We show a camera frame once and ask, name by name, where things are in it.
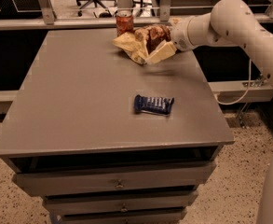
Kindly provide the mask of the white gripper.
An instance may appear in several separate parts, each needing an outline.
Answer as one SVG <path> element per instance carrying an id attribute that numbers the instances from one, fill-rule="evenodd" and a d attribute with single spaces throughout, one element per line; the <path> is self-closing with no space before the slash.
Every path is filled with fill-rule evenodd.
<path id="1" fill-rule="evenodd" d="M 190 41 L 188 28 L 193 17 L 170 18 L 171 41 L 163 40 L 145 60 L 147 64 L 159 63 L 179 51 L 193 50 L 195 46 Z"/>

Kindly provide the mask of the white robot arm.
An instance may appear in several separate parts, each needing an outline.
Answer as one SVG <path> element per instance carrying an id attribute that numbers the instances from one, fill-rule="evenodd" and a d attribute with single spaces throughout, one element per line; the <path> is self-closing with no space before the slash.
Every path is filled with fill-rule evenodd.
<path id="1" fill-rule="evenodd" d="M 273 34 L 242 0 L 220 0 L 210 13 L 171 18 L 171 41 L 180 51 L 200 46 L 238 46 L 273 88 Z M 256 224 L 273 224 L 273 157 L 266 172 Z"/>

